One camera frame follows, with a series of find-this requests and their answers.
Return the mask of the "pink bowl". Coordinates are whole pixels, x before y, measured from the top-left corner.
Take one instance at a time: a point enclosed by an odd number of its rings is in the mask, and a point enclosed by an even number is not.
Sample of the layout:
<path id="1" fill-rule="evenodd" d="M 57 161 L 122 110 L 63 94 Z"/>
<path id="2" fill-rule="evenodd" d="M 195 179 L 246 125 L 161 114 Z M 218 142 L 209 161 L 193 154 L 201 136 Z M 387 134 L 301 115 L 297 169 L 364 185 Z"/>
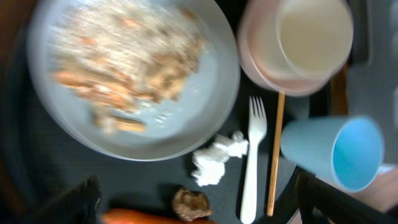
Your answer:
<path id="1" fill-rule="evenodd" d="M 257 85 L 289 96 L 311 95 L 323 87 L 331 74 L 308 78 L 287 63 L 277 38 L 280 0 L 250 0 L 238 29 L 241 66 Z"/>

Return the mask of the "white tissue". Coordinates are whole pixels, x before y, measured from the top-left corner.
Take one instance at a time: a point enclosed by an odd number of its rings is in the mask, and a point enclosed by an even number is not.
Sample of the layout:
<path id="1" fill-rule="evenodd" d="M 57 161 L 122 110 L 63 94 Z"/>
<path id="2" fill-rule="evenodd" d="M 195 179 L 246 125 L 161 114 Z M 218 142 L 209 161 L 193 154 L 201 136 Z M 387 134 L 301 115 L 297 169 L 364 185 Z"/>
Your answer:
<path id="1" fill-rule="evenodd" d="M 192 172 L 199 187 L 218 185 L 225 174 L 225 163 L 232 157 L 241 159 L 248 153 L 249 142 L 241 131 L 226 137 L 217 134 L 208 148 L 193 153 L 192 162 L 196 170 Z"/>

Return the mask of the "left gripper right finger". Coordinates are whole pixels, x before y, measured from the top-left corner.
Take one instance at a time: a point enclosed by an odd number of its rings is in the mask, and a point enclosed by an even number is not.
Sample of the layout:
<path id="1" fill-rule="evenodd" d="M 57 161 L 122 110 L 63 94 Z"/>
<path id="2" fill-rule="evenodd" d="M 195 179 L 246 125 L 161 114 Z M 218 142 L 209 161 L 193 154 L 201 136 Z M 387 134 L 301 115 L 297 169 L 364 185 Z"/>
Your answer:
<path id="1" fill-rule="evenodd" d="M 295 191 L 302 223 L 397 223 L 396 167 L 353 194 L 300 171 Z"/>

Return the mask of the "blue plastic cup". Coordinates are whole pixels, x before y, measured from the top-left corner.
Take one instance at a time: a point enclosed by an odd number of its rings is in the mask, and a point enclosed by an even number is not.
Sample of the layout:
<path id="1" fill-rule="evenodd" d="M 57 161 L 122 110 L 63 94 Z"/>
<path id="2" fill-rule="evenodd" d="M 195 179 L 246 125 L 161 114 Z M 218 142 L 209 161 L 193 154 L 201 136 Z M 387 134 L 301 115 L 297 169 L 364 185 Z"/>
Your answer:
<path id="1" fill-rule="evenodd" d="M 384 137 L 368 116 L 293 121 L 282 131 L 283 156 L 349 192 L 365 189 L 384 160 Z"/>

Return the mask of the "round black tray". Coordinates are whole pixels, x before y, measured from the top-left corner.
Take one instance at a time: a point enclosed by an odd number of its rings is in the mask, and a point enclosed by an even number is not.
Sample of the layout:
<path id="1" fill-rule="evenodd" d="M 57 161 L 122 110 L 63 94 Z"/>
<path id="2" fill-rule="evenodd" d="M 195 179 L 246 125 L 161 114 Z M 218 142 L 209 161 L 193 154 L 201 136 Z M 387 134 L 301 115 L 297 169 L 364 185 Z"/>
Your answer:
<path id="1" fill-rule="evenodd" d="M 228 161 L 220 184 L 200 189 L 190 178 L 195 168 L 192 154 L 160 162 L 123 161 L 88 149 L 55 123 L 32 88 L 25 59 L 25 28 L 36 4 L 37 1 L 1 1 L 1 197 L 11 207 L 5 215 L 13 216 L 5 222 L 18 223 L 25 211 L 39 208 L 51 196 L 97 175 L 102 192 L 98 210 L 101 213 L 108 207 L 126 207 L 174 217 L 170 201 L 174 192 L 185 186 L 208 196 L 214 221 L 240 223 L 246 158 Z M 335 96 L 343 90 L 334 90 L 344 89 L 345 81 L 344 87 L 334 88 L 341 84 L 337 80 L 344 78 L 337 75 L 332 87 L 327 85 L 310 98 L 287 98 L 284 122 L 330 114 L 331 108 L 344 99 Z M 275 214 L 271 218 L 265 215 L 277 94 L 256 86 L 242 73 L 237 102 L 220 134 L 247 131 L 248 106 L 243 104 L 248 103 L 249 95 L 263 98 L 270 122 L 259 150 L 255 223 L 288 223 L 297 213 L 294 182 L 300 169 L 283 158 L 279 160 Z"/>

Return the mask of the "cream paper cup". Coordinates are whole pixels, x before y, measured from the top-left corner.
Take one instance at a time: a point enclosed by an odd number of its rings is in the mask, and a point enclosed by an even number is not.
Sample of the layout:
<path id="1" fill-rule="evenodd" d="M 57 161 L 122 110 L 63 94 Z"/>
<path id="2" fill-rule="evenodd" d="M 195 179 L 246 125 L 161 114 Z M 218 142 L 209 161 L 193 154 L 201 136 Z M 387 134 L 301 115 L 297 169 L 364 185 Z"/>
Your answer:
<path id="1" fill-rule="evenodd" d="M 342 0 L 282 1 L 276 28 L 287 63 L 307 79 L 324 79 L 337 72 L 353 44 L 352 13 Z"/>

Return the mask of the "grey plate with food scraps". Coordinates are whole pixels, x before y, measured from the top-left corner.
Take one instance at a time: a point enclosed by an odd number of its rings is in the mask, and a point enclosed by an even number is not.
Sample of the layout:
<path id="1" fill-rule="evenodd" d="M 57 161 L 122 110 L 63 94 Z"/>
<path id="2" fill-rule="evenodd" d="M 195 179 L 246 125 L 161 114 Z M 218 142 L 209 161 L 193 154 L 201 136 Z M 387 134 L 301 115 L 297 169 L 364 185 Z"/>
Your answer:
<path id="1" fill-rule="evenodd" d="M 233 31 L 207 1 L 40 1 L 27 44 L 39 99 L 73 138 L 161 161 L 205 143 L 230 114 Z"/>

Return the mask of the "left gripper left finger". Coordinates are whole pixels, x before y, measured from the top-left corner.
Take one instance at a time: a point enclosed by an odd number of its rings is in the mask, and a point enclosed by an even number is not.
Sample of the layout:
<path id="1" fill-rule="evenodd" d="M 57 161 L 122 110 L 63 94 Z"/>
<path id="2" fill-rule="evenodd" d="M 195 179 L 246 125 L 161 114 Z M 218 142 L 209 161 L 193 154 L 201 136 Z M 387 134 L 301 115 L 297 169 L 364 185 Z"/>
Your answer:
<path id="1" fill-rule="evenodd" d="M 41 224 L 96 224 L 101 203 L 101 191 L 97 176 L 53 196 L 29 214 L 30 223 Z"/>

